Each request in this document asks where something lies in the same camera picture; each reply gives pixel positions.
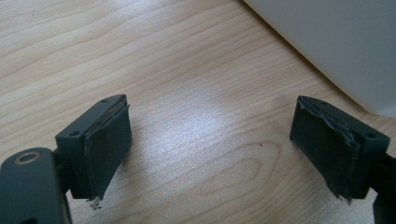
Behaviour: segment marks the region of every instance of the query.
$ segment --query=wood grain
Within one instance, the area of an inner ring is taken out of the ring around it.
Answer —
[[[126,93],[134,135],[102,209],[74,223],[373,223],[289,140],[298,95],[391,138],[243,2],[1,1],[0,161]],[[396,154],[391,141],[389,153]]]

